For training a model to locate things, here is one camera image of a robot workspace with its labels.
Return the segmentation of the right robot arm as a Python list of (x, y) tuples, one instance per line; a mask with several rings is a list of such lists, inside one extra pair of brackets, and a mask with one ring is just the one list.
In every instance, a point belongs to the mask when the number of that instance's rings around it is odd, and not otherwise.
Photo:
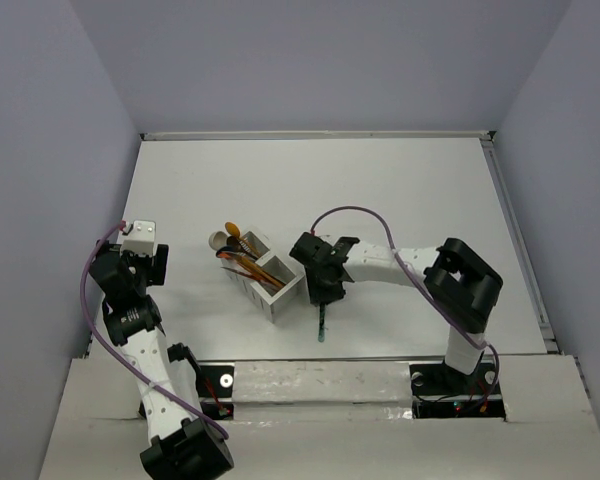
[(357, 237), (331, 244), (303, 233), (290, 256), (305, 269), (310, 302), (328, 305), (343, 299), (346, 283), (380, 282), (421, 289), (450, 325), (442, 384), (462, 392), (477, 378), (486, 349), (485, 331), (503, 280), (465, 242), (448, 238), (440, 247), (396, 249)]

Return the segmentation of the red-orange knife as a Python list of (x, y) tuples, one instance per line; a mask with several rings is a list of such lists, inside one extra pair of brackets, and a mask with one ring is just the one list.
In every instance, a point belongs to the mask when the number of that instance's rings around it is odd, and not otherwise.
[(253, 281), (259, 282), (259, 283), (262, 283), (262, 282), (265, 281), (263, 278), (261, 278), (259, 276), (256, 276), (256, 275), (254, 275), (252, 273), (247, 273), (247, 272), (242, 271), (242, 270), (237, 270), (237, 269), (229, 268), (229, 267), (225, 267), (225, 266), (221, 266), (221, 269), (223, 269), (226, 272), (229, 272), (231, 274), (234, 274), (234, 275), (237, 275), (237, 276), (241, 276), (241, 277), (244, 277), (244, 278), (247, 278), (249, 280), (253, 280)]

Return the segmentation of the beige spoon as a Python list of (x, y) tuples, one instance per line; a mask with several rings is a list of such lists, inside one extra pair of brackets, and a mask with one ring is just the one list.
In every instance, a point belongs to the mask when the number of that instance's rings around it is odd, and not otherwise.
[(227, 246), (227, 239), (228, 235), (226, 232), (216, 231), (210, 235), (208, 244), (213, 251), (218, 251)]

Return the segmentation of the dark blue spoon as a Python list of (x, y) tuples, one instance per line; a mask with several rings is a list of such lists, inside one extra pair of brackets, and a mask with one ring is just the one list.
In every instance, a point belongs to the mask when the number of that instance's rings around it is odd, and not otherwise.
[(239, 251), (236, 250), (234, 247), (225, 245), (216, 251), (216, 256), (219, 257), (221, 255), (234, 255), (238, 253)]

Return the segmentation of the teal patterned handle knife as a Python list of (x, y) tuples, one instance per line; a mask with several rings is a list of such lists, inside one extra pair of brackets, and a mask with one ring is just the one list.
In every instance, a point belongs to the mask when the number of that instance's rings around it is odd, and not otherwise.
[(322, 343), (325, 341), (326, 335), (326, 303), (321, 303), (318, 308), (318, 341)]

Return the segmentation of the brown spoon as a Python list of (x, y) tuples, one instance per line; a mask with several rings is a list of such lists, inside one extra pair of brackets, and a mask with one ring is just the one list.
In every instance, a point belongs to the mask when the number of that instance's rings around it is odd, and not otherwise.
[(246, 256), (251, 255), (251, 251), (244, 245), (244, 242), (235, 236), (228, 236), (226, 244), (232, 249), (233, 252), (243, 254)]

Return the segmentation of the red-orange spoon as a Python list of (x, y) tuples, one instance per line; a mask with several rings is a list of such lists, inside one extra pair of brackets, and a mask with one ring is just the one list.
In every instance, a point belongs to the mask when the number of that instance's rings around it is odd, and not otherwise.
[(221, 255), (221, 256), (219, 256), (217, 258), (228, 260), (228, 261), (233, 261), (233, 262), (239, 262), (241, 260), (241, 255), (239, 253), (238, 254), (234, 254), (234, 255)]

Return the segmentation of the yellow-orange spoon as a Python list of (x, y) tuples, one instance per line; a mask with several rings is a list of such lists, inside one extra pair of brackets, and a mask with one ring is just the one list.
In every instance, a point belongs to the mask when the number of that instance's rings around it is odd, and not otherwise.
[(249, 257), (251, 257), (252, 259), (260, 258), (258, 250), (246, 240), (246, 238), (241, 234), (241, 230), (236, 224), (232, 222), (226, 222), (225, 230), (228, 236), (238, 237), (244, 242), (244, 245), (251, 251), (251, 255)]

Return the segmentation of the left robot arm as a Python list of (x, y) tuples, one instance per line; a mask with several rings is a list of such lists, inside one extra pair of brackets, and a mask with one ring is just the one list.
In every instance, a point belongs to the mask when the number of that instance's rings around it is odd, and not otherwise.
[(104, 294), (104, 345), (135, 377), (147, 424), (140, 461), (152, 479), (218, 479), (234, 461), (218, 423), (207, 418), (197, 389), (201, 370), (191, 350), (169, 345), (148, 288), (166, 278), (169, 248), (135, 253), (103, 243), (88, 273)]

